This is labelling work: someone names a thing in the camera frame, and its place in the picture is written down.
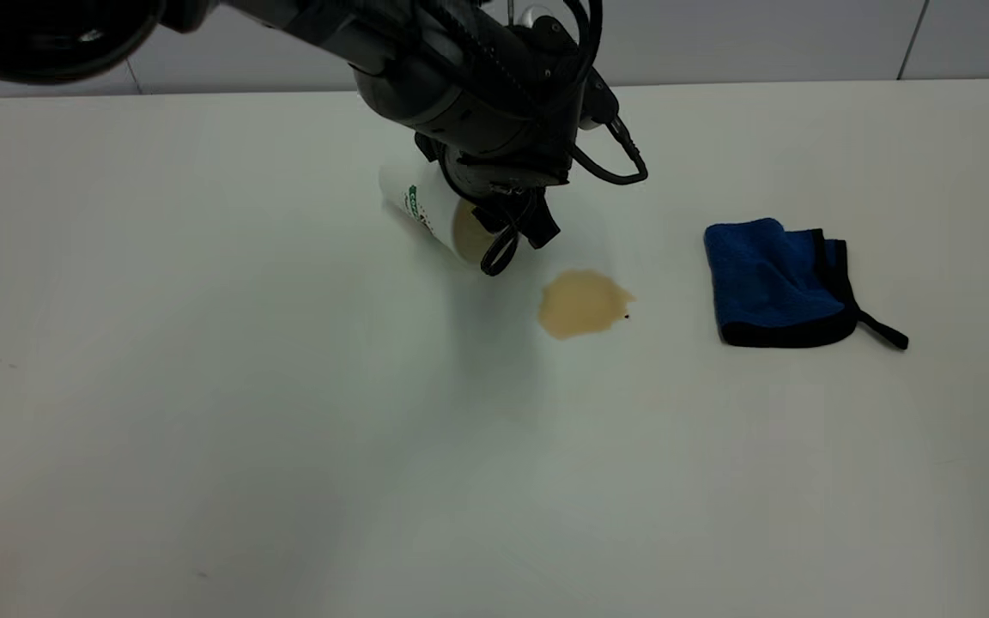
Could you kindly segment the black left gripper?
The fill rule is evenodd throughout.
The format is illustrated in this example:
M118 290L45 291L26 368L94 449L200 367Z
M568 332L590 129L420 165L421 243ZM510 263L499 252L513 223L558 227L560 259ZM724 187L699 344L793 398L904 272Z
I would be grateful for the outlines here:
M519 235L541 250L560 234L545 196L572 168L590 70L590 28L561 24L360 24L362 101L413 130L463 193L517 196L519 213L470 206L471 257L503 273Z

